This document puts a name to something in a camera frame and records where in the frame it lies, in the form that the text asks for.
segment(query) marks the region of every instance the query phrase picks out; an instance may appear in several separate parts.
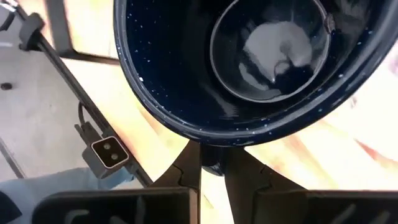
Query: speckled blue finish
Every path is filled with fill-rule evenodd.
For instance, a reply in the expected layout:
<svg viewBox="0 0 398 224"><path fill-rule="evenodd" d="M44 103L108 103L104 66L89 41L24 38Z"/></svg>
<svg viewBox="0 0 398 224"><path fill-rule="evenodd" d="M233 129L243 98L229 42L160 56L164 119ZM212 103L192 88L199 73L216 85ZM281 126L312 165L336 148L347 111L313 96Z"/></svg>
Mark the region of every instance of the speckled blue finish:
<svg viewBox="0 0 398 224"><path fill-rule="evenodd" d="M336 31L319 75L286 100L251 103L226 91L208 60L213 25L230 2L114 4L116 45L134 93L166 127L207 144L259 144L314 123L359 88L398 36L396 0L348 0L349 7L340 0L322 1Z"/></svg>

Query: wooden surface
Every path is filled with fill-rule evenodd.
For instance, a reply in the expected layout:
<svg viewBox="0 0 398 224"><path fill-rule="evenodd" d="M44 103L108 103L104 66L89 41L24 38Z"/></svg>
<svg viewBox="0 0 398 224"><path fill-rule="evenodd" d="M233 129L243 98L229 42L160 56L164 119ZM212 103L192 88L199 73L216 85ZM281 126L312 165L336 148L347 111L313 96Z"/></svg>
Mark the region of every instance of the wooden surface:
<svg viewBox="0 0 398 224"><path fill-rule="evenodd" d="M113 0L65 2L77 51L114 57ZM20 4L46 20L44 0L21 0ZM43 34L52 41L48 26ZM286 138L246 150L308 189L398 190L396 55L397 47L350 100L323 120ZM64 62L151 179L156 180L188 140L163 127L140 105L120 66ZM204 172L202 189L206 195L202 199L204 223L231 223L222 177Z"/></svg>

